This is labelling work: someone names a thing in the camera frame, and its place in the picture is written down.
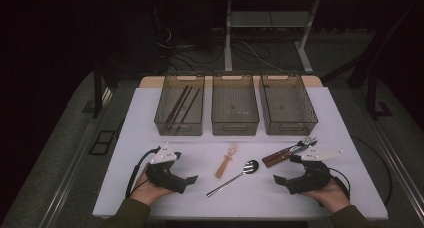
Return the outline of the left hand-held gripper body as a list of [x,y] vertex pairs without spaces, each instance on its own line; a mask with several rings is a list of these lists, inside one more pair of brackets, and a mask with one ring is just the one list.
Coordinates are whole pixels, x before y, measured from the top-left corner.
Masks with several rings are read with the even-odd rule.
[[153,158],[149,161],[146,175],[151,183],[173,192],[183,194],[187,180],[174,175],[171,167],[179,159],[181,154],[175,152],[169,143],[159,147]]

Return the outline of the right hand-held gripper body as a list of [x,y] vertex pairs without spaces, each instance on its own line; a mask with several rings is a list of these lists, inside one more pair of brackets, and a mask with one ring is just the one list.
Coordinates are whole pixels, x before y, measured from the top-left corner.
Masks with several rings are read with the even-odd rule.
[[305,173],[297,178],[286,181],[286,187],[291,194],[319,190],[325,187],[330,179],[330,171],[324,160],[341,156],[342,151],[308,148],[299,155],[291,155],[290,161],[302,164]]

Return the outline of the knife with wooden handle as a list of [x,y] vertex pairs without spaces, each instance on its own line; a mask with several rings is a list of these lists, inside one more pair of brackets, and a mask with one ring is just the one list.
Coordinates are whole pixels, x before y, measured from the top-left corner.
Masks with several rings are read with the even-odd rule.
[[272,167],[282,161],[287,160],[291,155],[294,155],[298,152],[304,151],[307,148],[314,146],[316,141],[312,141],[309,144],[297,144],[292,147],[285,148],[278,152],[275,152],[271,155],[268,155],[262,159],[262,162],[267,168]]

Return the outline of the fork with wooden handle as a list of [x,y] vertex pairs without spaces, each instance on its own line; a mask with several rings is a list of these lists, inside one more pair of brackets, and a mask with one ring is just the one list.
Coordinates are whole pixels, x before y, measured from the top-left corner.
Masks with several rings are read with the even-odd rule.
[[307,136],[293,146],[282,149],[269,156],[264,157],[262,161],[265,163],[267,167],[271,167],[275,164],[278,164],[288,159],[290,155],[295,153],[296,151],[303,151],[304,149],[308,148],[309,146],[313,146],[316,143],[317,143],[317,140],[315,136]]

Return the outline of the metal slotted spoon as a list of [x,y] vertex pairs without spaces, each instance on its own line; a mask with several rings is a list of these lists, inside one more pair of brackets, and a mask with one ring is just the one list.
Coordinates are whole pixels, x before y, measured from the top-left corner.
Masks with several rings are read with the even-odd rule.
[[238,178],[240,178],[240,177],[242,177],[243,175],[246,175],[246,174],[253,174],[258,169],[259,169],[259,163],[258,163],[257,160],[249,160],[249,161],[247,161],[245,163],[245,165],[243,166],[243,170],[239,174],[237,174],[236,176],[234,176],[230,180],[226,181],[225,183],[223,183],[219,187],[215,188],[214,190],[208,192],[206,194],[206,197],[209,198],[209,197],[215,195],[216,193],[218,193],[219,191],[221,191],[222,189],[224,189],[225,187],[227,187],[230,183],[234,182],[236,179],[238,179]]

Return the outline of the clear brown plastic bin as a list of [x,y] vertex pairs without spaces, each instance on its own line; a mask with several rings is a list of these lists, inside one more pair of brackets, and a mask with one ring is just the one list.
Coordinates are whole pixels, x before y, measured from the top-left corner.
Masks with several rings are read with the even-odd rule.
[[215,72],[212,133],[215,136],[254,136],[259,121],[253,75],[243,71]]
[[[181,117],[186,100],[177,121],[173,118],[177,111],[184,93],[188,87],[193,90],[200,89],[202,111],[198,123],[182,123]],[[205,75],[203,72],[169,72],[164,79],[162,92],[157,106],[154,123],[161,136],[201,136],[203,133],[203,103],[204,103]]]
[[259,93],[268,135],[307,136],[317,125],[317,115],[299,74],[262,74]]

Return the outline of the person's left hand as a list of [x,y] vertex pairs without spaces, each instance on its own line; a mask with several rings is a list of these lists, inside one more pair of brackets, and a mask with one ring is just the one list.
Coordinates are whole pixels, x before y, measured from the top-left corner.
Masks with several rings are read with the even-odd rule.
[[135,187],[130,192],[129,198],[151,206],[159,198],[169,194],[172,194],[171,190],[151,183],[145,172],[142,172],[135,183]]

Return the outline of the person's right hand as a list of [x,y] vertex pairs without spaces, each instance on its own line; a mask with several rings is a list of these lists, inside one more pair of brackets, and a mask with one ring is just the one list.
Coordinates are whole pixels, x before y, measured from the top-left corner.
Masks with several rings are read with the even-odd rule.
[[330,180],[329,183],[320,190],[304,192],[303,195],[315,199],[331,214],[351,205],[342,188],[334,180]]

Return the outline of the white table mat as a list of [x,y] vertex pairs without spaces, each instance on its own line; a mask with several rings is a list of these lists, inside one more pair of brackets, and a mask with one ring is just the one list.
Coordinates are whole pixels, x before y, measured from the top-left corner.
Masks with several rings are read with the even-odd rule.
[[[316,149],[342,151],[341,156],[326,160],[326,165],[336,169],[339,177],[350,181],[351,201],[365,217],[386,219],[386,207],[329,90],[312,87],[308,93],[318,116],[313,130],[318,140]],[[158,88],[135,91],[93,210],[94,215],[114,215],[125,197],[134,166],[147,162],[147,151],[169,143],[181,154],[171,169],[172,173],[183,178],[197,175],[198,179],[183,194],[171,194],[157,201],[151,212],[156,220],[311,220],[326,216],[326,210],[316,201],[292,195],[285,187],[275,183],[274,175],[288,179],[303,175],[303,166],[290,161],[271,168],[260,166],[255,173],[243,175],[207,198],[208,192],[239,174],[247,161],[261,160],[299,139],[296,136],[269,136],[263,127],[259,127],[254,136],[215,136],[209,122],[204,123],[201,136],[161,136],[154,123],[160,94]],[[238,144],[238,151],[218,179],[215,172],[232,142]]]

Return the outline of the black metal stand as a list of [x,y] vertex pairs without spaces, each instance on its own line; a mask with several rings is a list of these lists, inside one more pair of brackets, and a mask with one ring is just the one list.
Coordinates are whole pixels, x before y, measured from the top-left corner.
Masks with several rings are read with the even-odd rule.
[[351,70],[348,85],[367,85],[366,109],[377,118],[388,108],[377,100],[377,82],[392,89],[412,117],[424,123],[424,1],[417,1],[377,30],[365,51],[321,77],[328,82]]

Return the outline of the white-legged desk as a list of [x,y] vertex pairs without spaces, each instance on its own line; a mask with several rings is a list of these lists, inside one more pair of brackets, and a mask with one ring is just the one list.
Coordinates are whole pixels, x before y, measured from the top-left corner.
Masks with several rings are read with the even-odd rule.
[[227,0],[224,46],[224,68],[233,70],[231,31],[233,28],[301,28],[302,36],[294,42],[303,70],[312,73],[313,69],[305,51],[309,34],[321,0],[312,0],[307,10],[294,11],[235,11],[235,0]]

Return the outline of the metal floor rail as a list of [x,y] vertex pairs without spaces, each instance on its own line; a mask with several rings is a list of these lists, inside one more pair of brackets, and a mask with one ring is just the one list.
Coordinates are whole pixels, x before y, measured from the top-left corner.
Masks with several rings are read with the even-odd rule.
[[373,128],[375,135],[382,146],[383,154],[389,166],[393,170],[415,213],[417,214],[421,223],[424,225],[424,196],[421,194],[415,182],[408,174],[404,164],[396,153],[394,146],[390,142],[389,137],[384,133],[376,118],[371,115],[365,108],[362,109],[362,112]]
[[65,174],[63,175],[63,179],[56,189],[52,201],[50,202],[38,228],[54,228],[55,223],[78,176],[82,160],[91,147],[93,137],[97,132],[99,123],[104,116],[105,109],[108,107],[112,97],[113,92],[109,88],[106,88],[104,91],[100,92],[100,111],[94,118],[90,119],[87,127],[85,128],[79,146],[76,149],[76,153],[72,158]]

